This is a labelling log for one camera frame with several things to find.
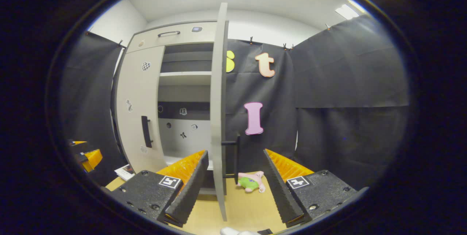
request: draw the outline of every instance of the pink letter i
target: pink letter i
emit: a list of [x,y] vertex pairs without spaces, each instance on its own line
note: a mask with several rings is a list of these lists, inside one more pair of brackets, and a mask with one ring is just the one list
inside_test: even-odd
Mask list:
[[261,127],[260,122],[260,109],[262,103],[250,102],[243,105],[248,111],[248,128],[245,130],[247,135],[258,135],[261,134],[264,129]]

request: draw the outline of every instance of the checkered sticker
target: checkered sticker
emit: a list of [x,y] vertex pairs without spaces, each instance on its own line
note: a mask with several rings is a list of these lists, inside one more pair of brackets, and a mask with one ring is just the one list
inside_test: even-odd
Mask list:
[[149,67],[151,67],[151,63],[150,62],[143,62],[141,68],[143,69],[143,71],[146,71],[147,69],[149,69]]
[[291,178],[291,179],[287,180],[287,182],[289,182],[289,185],[293,189],[301,188],[301,187],[304,187],[304,186],[310,184],[310,183],[308,183],[307,180],[305,180],[304,177],[294,177],[294,178]]
[[159,185],[175,189],[179,182],[180,178],[164,176],[164,178],[159,182]]

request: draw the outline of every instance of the table surface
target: table surface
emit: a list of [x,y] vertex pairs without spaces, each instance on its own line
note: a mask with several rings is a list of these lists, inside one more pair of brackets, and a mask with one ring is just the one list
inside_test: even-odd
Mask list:
[[[198,195],[183,228],[171,224],[170,226],[202,235],[219,235],[220,230],[225,227],[238,231],[259,231],[269,228],[274,233],[285,230],[286,226],[282,223],[266,176],[262,178],[262,181],[266,187],[264,193],[260,193],[258,189],[247,193],[243,187],[235,185],[233,178],[226,179],[227,195],[224,198],[227,221],[222,220],[216,196]],[[117,177],[106,188],[112,191],[123,183],[125,180]]]

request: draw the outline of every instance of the white wall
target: white wall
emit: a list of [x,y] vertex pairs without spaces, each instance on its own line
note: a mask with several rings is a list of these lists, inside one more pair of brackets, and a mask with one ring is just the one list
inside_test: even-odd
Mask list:
[[[176,14],[149,22],[145,29],[177,22],[217,19],[217,14],[218,11]],[[227,11],[227,19],[229,20],[229,39],[243,39],[249,41],[250,37],[253,36],[254,42],[268,43],[277,46],[282,46],[282,44],[287,43],[287,48],[292,44],[297,45],[322,31],[302,22],[261,12],[232,9]]]
[[128,46],[135,32],[145,29],[147,20],[135,9],[130,0],[121,0],[103,13],[89,28],[91,32]]

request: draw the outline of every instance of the pink plush toy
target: pink plush toy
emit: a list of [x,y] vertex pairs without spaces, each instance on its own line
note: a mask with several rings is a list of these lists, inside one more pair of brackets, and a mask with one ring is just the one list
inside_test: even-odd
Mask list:
[[246,192],[252,192],[259,187],[260,193],[263,193],[266,190],[266,187],[261,181],[263,175],[264,172],[262,171],[258,171],[255,174],[238,173],[237,186],[244,187]]

